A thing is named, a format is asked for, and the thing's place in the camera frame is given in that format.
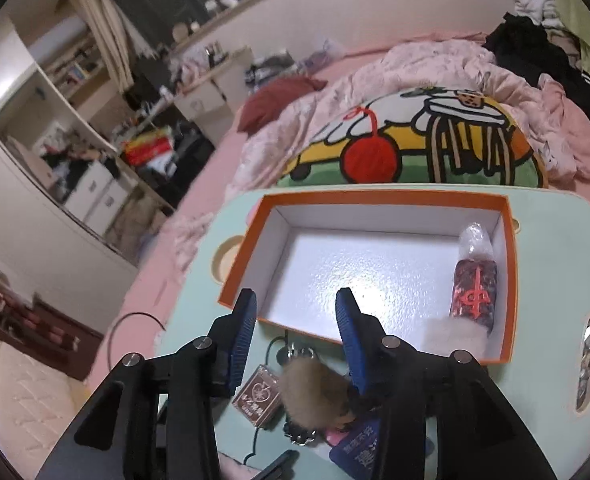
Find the black clothes pile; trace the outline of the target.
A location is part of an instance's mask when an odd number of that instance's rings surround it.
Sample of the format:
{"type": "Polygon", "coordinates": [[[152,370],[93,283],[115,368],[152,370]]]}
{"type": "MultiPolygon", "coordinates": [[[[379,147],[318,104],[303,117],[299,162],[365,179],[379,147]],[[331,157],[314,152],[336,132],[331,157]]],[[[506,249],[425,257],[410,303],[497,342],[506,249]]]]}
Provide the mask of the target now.
{"type": "Polygon", "coordinates": [[[542,74],[551,76],[590,120],[590,76],[572,66],[566,52],[552,44],[545,29],[530,18],[507,13],[503,19],[484,44],[494,54],[496,64],[523,77],[533,87],[537,87],[542,74]]]}

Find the red white carton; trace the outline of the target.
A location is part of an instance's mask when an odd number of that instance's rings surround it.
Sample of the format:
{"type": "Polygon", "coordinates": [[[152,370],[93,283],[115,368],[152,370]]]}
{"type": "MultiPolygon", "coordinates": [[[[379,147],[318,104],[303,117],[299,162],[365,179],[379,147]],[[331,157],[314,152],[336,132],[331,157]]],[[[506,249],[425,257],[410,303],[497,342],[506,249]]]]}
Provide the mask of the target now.
{"type": "Polygon", "coordinates": [[[127,141],[122,151],[122,159],[128,165],[139,167],[153,158],[173,151],[173,133],[168,127],[151,130],[127,141]]]}

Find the green cartoon lap table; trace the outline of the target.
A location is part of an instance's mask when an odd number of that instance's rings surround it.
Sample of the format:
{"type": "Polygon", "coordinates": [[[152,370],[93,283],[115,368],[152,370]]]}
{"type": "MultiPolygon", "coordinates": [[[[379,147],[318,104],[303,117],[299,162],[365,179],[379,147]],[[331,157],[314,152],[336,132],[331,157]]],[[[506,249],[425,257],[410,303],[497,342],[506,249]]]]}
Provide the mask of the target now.
{"type": "MultiPolygon", "coordinates": [[[[221,208],[185,278],[159,354],[204,336],[229,312],[219,301],[223,281],[258,202],[268,194],[340,190],[458,191],[502,195],[512,211],[517,316],[510,362],[485,364],[537,440],[557,478],[568,479],[590,455],[590,403],[576,410],[582,336],[590,318],[590,203],[547,188],[492,185],[347,185],[273,188],[245,193],[221,208]]],[[[277,366],[278,338],[312,347],[345,372],[341,342],[312,337],[257,318],[246,367],[277,366]]]]}

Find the red patterned packet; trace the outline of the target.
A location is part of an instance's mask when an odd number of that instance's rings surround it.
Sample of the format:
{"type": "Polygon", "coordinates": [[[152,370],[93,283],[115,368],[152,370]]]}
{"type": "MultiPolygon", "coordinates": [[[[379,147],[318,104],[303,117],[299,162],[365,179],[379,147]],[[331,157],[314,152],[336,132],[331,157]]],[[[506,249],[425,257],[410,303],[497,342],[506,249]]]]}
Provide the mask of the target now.
{"type": "Polygon", "coordinates": [[[487,230],[479,223],[466,226],[459,237],[450,304],[452,318],[466,318],[490,334],[496,312],[498,267],[487,230]]]}

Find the foil wrappers in slot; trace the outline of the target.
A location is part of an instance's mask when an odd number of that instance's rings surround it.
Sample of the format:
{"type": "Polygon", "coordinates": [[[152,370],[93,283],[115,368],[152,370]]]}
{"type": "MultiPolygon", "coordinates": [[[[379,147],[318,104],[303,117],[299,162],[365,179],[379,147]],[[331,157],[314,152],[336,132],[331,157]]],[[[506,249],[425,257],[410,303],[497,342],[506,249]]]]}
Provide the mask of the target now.
{"type": "Polygon", "coordinates": [[[590,318],[584,328],[578,375],[576,410],[583,412],[590,403],[590,318]]]}

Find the orange gradient cardboard box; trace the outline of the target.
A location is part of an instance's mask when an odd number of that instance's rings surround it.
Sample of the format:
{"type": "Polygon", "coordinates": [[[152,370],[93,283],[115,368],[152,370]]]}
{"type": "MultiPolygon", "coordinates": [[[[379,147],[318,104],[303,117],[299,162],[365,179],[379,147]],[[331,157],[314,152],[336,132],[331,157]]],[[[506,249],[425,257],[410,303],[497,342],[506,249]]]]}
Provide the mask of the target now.
{"type": "Polygon", "coordinates": [[[496,317],[482,358],[511,360],[517,316],[515,235],[502,195],[423,190],[268,194],[223,281],[219,301],[253,289],[261,322],[336,342],[335,295],[348,287],[387,333],[425,347],[424,328],[451,304],[461,233],[489,235],[498,268],[496,317]]]}

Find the dark red pillow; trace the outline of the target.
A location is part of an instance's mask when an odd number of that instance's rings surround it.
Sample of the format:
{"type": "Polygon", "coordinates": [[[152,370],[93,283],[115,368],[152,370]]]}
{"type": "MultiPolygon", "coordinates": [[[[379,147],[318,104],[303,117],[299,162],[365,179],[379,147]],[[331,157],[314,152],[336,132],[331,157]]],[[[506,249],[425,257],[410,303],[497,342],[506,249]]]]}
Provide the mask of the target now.
{"type": "Polygon", "coordinates": [[[321,91],[326,86],[326,80],[303,75],[271,80],[244,103],[237,124],[239,131],[252,136],[277,120],[289,104],[309,93],[321,91]]]}

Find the brown fur pompom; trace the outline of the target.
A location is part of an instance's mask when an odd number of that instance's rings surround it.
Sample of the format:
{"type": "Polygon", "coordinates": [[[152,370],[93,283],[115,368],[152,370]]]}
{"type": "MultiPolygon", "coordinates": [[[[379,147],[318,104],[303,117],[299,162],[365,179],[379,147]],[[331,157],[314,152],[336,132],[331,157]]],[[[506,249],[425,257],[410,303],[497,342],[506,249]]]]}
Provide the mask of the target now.
{"type": "Polygon", "coordinates": [[[317,359],[290,360],[279,378],[286,413],[307,430],[343,430],[354,422],[349,388],[346,377],[317,359]]]}

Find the brown card box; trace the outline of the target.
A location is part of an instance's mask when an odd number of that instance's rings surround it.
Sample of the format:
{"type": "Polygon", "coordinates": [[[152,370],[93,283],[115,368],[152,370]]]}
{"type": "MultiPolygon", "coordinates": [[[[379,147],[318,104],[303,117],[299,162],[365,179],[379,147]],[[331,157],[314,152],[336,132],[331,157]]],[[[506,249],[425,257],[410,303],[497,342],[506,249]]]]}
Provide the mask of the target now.
{"type": "Polygon", "coordinates": [[[266,365],[258,365],[232,405],[255,428],[265,428],[282,405],[278,376],[266,365]]]}

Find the white clothes pile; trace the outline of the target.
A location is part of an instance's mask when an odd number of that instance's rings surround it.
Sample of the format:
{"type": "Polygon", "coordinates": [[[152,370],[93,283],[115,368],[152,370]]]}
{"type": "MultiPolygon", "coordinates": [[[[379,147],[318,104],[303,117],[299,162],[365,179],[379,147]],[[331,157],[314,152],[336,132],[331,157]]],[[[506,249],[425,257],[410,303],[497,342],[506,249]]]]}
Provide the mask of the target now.
{"type": "Polygon", "coordinates": [[[544,28],[563,29],[555,0],[513,0],[514,13],[544,28]]]}

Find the blue metal tin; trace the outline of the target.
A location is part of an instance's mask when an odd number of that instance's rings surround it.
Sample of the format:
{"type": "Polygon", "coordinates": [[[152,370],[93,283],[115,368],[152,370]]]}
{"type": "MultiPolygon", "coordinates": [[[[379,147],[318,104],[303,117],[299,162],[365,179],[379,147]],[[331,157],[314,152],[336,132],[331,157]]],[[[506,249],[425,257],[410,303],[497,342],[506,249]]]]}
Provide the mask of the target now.
{"type": "Polygon", "coordinates": [[[377,418],[361,420],[333,446],[329,454],[331,462],[351,479],[369,480],[373,472],[379,430],[380,421],[377,418]]]}

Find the cartoon cherry pillow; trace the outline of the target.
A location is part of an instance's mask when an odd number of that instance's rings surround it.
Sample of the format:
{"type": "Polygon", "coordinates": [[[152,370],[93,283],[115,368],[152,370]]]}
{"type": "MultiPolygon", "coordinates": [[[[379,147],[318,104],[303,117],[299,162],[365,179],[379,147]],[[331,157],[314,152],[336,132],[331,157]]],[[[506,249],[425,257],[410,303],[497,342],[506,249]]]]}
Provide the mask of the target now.
{"type": "Polygon", "coordinates": [[[281,188],[462,183],[544,188],[545,169],[505,106],[479,92],[415,88],[326,124],[285,167],[281,188]]]}

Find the white desk with drawers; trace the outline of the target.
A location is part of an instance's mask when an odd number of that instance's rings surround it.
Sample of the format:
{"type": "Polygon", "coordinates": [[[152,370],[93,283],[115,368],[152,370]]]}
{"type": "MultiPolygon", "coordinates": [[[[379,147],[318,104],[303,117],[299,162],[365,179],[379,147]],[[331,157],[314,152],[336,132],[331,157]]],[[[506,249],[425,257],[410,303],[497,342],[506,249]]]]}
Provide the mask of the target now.
{"type": "Polygon", "coordinates": [[[245,73],[252,62],[253,52],[249,47],[231,52],[225,61],[179,91],[173,105],[188,120],[196,120],[222,107],[232,114],[237,113],[249,95],[245,73]]]}

